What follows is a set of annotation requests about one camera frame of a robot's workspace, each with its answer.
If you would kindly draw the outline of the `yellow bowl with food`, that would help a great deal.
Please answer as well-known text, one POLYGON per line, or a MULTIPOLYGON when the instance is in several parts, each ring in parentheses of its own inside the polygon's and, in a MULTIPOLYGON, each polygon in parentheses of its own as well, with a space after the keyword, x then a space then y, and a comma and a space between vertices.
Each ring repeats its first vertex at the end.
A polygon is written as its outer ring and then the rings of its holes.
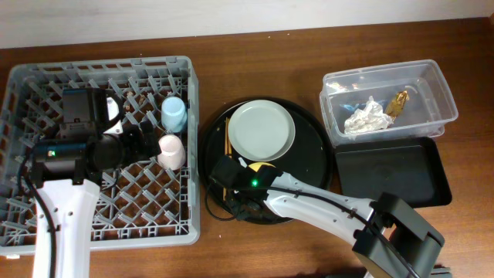
POLYGON ((254 162, 248 165, 249 168, 251 168, 253 171, 257 172, 262 166, 267 166, 267 167, 272 167, 274 168, 274 165, 267 163, 267 162, 254 162))

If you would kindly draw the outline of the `pink plastic cup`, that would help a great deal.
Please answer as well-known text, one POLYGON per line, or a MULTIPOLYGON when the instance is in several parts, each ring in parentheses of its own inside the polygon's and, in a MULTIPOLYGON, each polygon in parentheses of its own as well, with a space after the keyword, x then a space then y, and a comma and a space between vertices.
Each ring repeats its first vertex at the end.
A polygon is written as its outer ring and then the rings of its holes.
POLYGON ((172 171, 181 168, 186 161, 186 153, 181 139, 173 134, 167 134, 158 141, 161 153, 157 156, 157 162, 162 168, 172 171))

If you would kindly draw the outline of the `light blue plastic cup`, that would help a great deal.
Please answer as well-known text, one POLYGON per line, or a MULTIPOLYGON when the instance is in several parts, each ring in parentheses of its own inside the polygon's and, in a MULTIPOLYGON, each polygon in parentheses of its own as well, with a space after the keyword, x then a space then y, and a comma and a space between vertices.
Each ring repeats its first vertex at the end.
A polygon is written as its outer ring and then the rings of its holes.
POLYGON ((187 122, 187 108, 179 97, 167 97, 161 104, 161 123, 165 130, 180 133, 187 122))

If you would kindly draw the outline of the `pale grey round plate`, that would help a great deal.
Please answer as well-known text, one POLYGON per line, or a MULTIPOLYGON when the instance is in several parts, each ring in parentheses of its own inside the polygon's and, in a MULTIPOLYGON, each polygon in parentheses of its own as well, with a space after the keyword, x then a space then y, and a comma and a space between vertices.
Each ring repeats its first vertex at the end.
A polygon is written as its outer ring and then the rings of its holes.
POLYGON ((288 110, 271 100, 251 100, 238 107, 228 122, 233 149, 251 161, 281 158, 293 145, 296 125, 288 110))

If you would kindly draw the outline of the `wooden chopstick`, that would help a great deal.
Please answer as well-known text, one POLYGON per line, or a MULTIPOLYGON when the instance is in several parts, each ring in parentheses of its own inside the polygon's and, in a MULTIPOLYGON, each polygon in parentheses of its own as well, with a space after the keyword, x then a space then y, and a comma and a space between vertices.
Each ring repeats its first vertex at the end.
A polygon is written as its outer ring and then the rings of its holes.
POLYGON ((228 132, 227 132, 226 135, 227 135, 227 143, 228 143, 228 145, 227 145, 227 147, 228 147, 228 156, 230 158, 232 158, 232 144, 231 144, 231 141, 230 141, 230 137, 229 137, 228 132))
MULTIPOLYGON (((225 118, 225 146, 224 146, 224 153, 225 155, 228 155, 228 143, 227 143, 227 132, 228 132, 228 125, 229 125, 229 118, 225 118)), ((222 194, 222 199, 225 201, 226 200, 226 195, 227 195, 227 189, 223 188, 223 194, 222 194)))

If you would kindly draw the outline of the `white napkin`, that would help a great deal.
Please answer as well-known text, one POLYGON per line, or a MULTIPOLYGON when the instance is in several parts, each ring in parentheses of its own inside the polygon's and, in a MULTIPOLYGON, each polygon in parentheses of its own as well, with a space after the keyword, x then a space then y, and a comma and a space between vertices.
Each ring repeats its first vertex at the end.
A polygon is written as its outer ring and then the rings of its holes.
POLYGON ((387 115, 383 107, 369 97, 364 109, 356 109, 355 112, 345 120, 345 134, 360 134, 371 131, 387 129, 394 123, 394 119, 387 115))

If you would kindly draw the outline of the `gold foil wrapper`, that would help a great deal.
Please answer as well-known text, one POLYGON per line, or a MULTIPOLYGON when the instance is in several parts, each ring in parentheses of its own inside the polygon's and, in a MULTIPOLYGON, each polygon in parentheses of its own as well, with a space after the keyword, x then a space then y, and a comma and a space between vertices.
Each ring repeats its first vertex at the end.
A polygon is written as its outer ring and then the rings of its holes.
POLYGON ((387 105, 385 113, 389 117, 396 119, 403 112, 404 106, 408 102, 408 100, 409 96, 407 90, 398 92, 391 100, 391 102, 387 105))

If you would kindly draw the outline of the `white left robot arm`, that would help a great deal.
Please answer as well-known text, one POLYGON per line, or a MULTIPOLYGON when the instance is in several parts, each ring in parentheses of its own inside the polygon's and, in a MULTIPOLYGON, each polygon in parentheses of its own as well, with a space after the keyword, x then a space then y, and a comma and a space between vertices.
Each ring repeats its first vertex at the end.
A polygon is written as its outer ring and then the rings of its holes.
POLYGON ((26 155, 25 183, 36 200, 34 277, 87 277, 103 173, 161 152, 150 121, 109 133, 124 118, 113 91, 67 89, 62 102, 62 123, 26 155))

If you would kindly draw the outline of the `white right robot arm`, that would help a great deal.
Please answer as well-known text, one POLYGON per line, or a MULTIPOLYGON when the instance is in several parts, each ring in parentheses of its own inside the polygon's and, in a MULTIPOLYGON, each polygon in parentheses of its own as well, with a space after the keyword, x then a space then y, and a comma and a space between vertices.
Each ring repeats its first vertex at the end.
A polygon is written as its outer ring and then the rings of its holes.
POLYGON ((258 171, 222 157, 209 175, 230 197, 262 202, 273 214, 308 223, 350 244, 368 277, 430 277, 445 239, 401 198, 351 198, 308 185, 278 168, 258 171))

